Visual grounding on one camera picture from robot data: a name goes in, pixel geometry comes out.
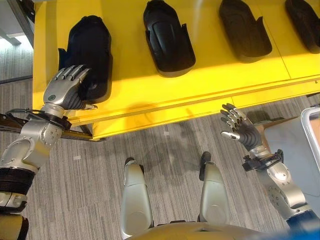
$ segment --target robotic hand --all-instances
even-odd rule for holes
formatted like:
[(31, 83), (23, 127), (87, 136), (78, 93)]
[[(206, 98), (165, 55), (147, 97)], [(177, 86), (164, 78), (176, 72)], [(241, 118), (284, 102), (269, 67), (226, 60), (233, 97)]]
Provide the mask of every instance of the robotic hand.
[(306, 203), (303, 192), (294, 184), (289, 169), (284, 165), (283, 152), (278, 150), (271, 154), (263, 145), (259, 131), (241, 110), (229, 103), (222, 107), (225, 110), (220, 112), (225, 117), (221, 120), (232, 132), (223, 131), (221, 135), (242, 143), (246, 150), (254, 155), (253, 159), (245, 156), (242, 166), (246, 171), (256, 170), (272, 205), (289, 226), (306, 229), (319, 224), (319, 219)]
[(227, 103), (222, 107), (227, 111), (221, 110), (220, 112), (227, 118), (222, 117), (221, 120), (229, 125), (232, 132), (223, 131), (221, 135), (239, 141), (248, 152), (258, 158), (270, 155), (262, 143), (259, 131), (247, 116), (232, 104)]
[(84, 65), (61, 69), (47, 86), (44, 106), (33, 114), (17, 140), (0, 157), (0, 239), (25, 239), (28, 220), (19, 214), (26, 206), (27, 192), (39, 168), (49, 160), (50, 149), (71, 124), (66, 110), (95, 109), (85, 104), (78, 89), (89, 72)]

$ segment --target black plastic tray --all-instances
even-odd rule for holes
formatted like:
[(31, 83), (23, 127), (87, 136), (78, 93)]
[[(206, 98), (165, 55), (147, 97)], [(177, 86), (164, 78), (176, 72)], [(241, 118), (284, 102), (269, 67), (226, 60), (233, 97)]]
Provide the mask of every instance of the black plastic tray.
[(146, 41), (155, 66), (164, 77), (187, 73), (196, 57), (187, 31), (176, 11), (162, 0), (152, 0), (143, 13)]
[(111, 36), (98, 16), (83, 17), (69, 33), (67, 51), (59, 48), (59, 69), (85, 64), (91, 68), (79, 88), (86, 103), (105, 101), (111, 94)]
[(304, 0), (286, 0), (285, 8), (305, 47), (320, 53), (320, 19)]
[(249, 6), (241, 0), (223, 0), (219, 14), (237, 58), (244, 63), (262, 59), (272, 51), (263, 17), (256, 21)]

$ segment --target yellow surface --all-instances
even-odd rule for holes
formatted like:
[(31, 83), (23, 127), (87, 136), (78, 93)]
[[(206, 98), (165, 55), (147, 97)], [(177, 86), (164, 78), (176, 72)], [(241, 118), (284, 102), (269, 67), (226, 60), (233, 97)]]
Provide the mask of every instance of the yellow surface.
[[(301, 41), (285, 8), (286, 0), (257, 0), (267, 27), (291, 78), (320, 75), (320, 54), (311, 54)], [(320, 16), (320, 1), (306, 0)]]
[(95, 122), (92, 125), (93, 139), (99, 140), (100, 138), (116, 134), (217, 114), (220, 112), (222, 104), (226, 103), (231, 103), (239, 108), (243, 108), (306, 94), (318, 93), (320, 92), (320, 78), (318, 81), (309, 81), (297, 85), (290, 85), (289, 83), (288, 85), (279, 88), (271, 88), (238, 96), (214, 99), (189, 106), (180, 106)]
[[(175, 8), (180, 23), (187, 23), (196, 56), (194, 68), (175, 78), (161, 77), (156, 71), (145, 39), (143, 12), (147, 1), (57, 0), (37, 3), (33, 108), (41, 108), (44, 90), (58, 70), (58, 48), (67, 48), (70, 29), (81, 17), (88, 15), (101, 17), (112, 37), (111, 96), (99, 103), (97, 110), (72, 110), (67, 115), (74, 126), (107, 120), (104, 122), (108, 124), (94, 125), (96, 136), (205, 116), (217, 112), (218, 105), (232, 96), (240, 97), (280, 86), (292, 87), (320, 76), (320, 54), (314, 56), (304, 51), (299, 58), (294, 51), (285, 52), (283, 47), (278, 47), (278, 41), (285, 38), (278, 36), (276, 31), (288, 29), (290, 22), (284, 11), (277, 18), (286, 20), (272, 20), (270, 6), (275, 4), (273, 0), (245, 0), (256, 18), (263, 14), (269, 16), (265, 18), (265, 26), (273, 46), (271, 54), (250, 64), (239, 63), (232, 53), (218, 14), (221, 1), (166, 2)], [(296, 37), (297, 41), (290, 43), (290, 49), (303, 48), (296, 35), (291, 37)], [(243, 105), (256, 104), (252, 102), (248, 99), (248, 104)]]

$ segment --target robot finger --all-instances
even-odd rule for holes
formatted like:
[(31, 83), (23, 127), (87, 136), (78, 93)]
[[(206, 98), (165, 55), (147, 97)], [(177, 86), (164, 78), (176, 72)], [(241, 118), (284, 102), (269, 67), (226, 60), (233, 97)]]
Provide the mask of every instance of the robot finger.
[(233, 139), (236, 141), (240, 140), (240, 134), (237, 132), (222, 131), (220, 134), (221, 134), (221, 136), (226, 137), (228, 139)]
[(63, 80), (67, 78), (68, 74), (72, 71), (72, 69), (74, 69), (74, 67), (75, 65), (72, 65), (62, 72), (61, 77)]
[(235, 117), (233, 114), (231, 114), (230, 112), (227, 112), (227, 111), (224, 111), (224, 110), (220, 110), (220, 113), (225, 115), (226, 117), (228, 117), (234, 123), (236, 123), (236, 124), (239, 123), (239, 119), (237, 117)]
[(62, 73), (64, 72), (66, 68), (61, 68), (52, 78), (52, 80), (57, 80), (61, 75)]
[(75, 78), (75, 81), (80, 82), (80, 84), (83, 82), (83, 80), (85, 79), (85, 77), (87, 76), (88, 72), (91, 70), (91, 68), (86, 68), (85, 70), (83, 70), (82, 72), (80, 72)]
[(237, 118), (242, 118), (242, 119), (247, 119), (247, 116), (241, 111), (239, 110), (238, 108), (234, 108), (232, 110), (230, 110), (230, 112), (235, 115)]
[(68, 81), (73, 81), (76, 76), (78, 75), (78, 73), (83, 69), (83, 64), (76, 66), (67, 76), (66, 76), (66, 80)]
[(221, 117), (220, 119), (222, 122), (226, 123), (232, 129), (232, 131), (236, 130), (237, 126), (235, 125), (235, 122), (233, 122), (230, 119), (227, 119), (225, 117)]
[(227, 103), (226, 105), (223, 104), (222, 107), (223, 107), (225, 110), (228, 110), (228, 111), (230, 111), (231, 109), (236, 108), (235, 106), (233, 106), (233, 105), (230, 104), (230, 103)]

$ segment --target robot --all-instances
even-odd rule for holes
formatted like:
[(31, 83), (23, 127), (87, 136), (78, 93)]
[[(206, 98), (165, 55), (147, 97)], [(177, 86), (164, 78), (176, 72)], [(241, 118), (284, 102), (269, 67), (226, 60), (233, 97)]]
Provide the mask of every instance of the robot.
[[(34, 176), (49, 160), (50, 149), (63, 130), (70, 126), (65, 111), (96, 108), (84, 103), (78, 94), (89, 71), (84, 65), (58, 71), (44, 92), (42, 109), (31, 112), (18, 139), (0, 157), (0, 240), (26, 239), (29, 222), (20, 212), (26, 207)], [(252, 158), (246, 156), (242, 166), (246, 171), (256, 171), (274, 208), (295, 230), (318, 228), (320, 220), (294, 184), (283, 163), (282, 151), (270, 153), (258, 130), (241, 110), (231, 104), (222, 107), (224, 117), (221, 120), (231, 132), (223, 131), (221, 135), (240, 142), (250, 152)], [(175, 221), (154, 226), (144, 168), (129, 157), (124, 165), (120, 217), (122, 239), (227, 240), (257, 235), (256, 231), (228, 225), (229, 206), (224, 181), (209, 152), (203, 153), (200, 166), (199, 178), (203, 187), (197, 222)]]

